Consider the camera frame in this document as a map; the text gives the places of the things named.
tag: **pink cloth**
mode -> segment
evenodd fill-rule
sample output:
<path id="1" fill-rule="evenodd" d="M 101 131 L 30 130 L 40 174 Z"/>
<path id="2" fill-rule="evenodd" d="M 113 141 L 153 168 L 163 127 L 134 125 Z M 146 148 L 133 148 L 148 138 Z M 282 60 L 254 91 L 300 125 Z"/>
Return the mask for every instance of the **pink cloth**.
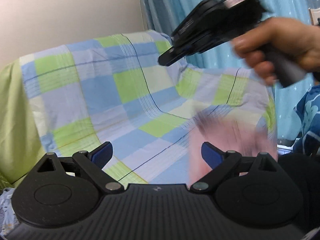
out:
<path id="1" fill-rule="evenodd" d="M 276 144 L 268 140 L 266 130 L 236 120 L 207 117 L 190 133 L 190 185 L 198 181 L 212 169 L 201 156 L 201 146 L 210 142 L 222 151 L 234 150 L 243 156 L 256 157 L 259 152 L 268 152 L 277 160 Z"/>

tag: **wall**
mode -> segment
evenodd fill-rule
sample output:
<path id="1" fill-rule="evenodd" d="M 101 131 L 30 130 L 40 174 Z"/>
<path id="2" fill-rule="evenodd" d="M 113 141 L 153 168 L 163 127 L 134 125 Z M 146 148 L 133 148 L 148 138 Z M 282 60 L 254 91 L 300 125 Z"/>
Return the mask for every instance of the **wall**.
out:
<path id="1" fill-rule="evenodd" d="M 139 0 L 0 0 L 0 69 L 61 44 L 143 30 Z"/>

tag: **hand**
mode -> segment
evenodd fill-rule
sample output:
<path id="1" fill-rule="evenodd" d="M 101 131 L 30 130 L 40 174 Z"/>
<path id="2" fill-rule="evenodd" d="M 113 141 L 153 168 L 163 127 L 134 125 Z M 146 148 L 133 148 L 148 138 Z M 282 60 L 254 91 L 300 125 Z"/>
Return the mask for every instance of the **hand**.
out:
<path id="1" fill-rule="evenodd" d="M 319 26 L 305 25 L 291 18 L 269 18 L 231 42 L 235 52 L 267 85 L 272 85 L 277 79 L 273 64 L 266 61 L 264 53 L 259 50 L 267 43 L 292 56 L 307 72 L 320 71 Z"/>

